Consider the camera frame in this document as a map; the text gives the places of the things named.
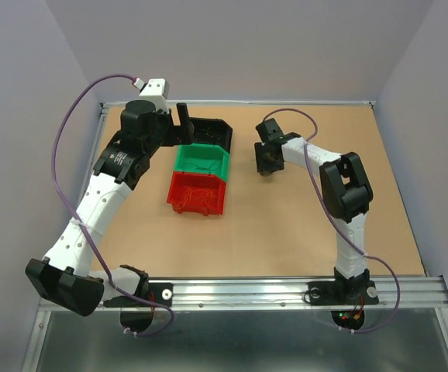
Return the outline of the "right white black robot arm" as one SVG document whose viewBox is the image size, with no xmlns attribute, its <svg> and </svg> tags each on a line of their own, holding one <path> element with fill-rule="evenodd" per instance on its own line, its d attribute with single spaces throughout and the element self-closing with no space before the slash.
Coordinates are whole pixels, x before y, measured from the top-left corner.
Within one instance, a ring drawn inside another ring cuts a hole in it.
<svg viewBox="0 0 448 372">
<path fill-rule="evenodd" d="M 286 163 L 306 169 L 321 206 L 336 230 L 333 294 L 350 302 L 370 280 L 364 249 L 364 225 L 374 194 L 358 154 L 332 152 L 311 144 L 297 133 L 283 133 L 275 119 L 256 126 L 257 172 L 268 176 Z"/>
</svg>

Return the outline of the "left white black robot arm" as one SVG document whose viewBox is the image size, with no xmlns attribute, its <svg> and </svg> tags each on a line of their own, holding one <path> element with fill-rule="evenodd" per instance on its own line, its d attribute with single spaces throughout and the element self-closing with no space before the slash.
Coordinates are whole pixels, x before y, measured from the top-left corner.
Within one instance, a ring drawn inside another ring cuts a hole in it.
<svg viewBox="0 0 448 372">
<path fill-rule="evenodd" d="M 190 144 L 194 126 L 185 103 L 176 105 L 179 123 L 171 113 L 146 100 L 128 102 L 120 128 L 101 152 L 78 207 L 56 243 L 40 260 L 31 259 L 25 273 L 41 298 L 88 316 L 107 298 L 113 272 L 103 261 L 98 244 L 112 218 L 150 167 L 162 146 Z M 90 274 L 91 262 L 101 262 L 105 273 Z"/>
</svg>

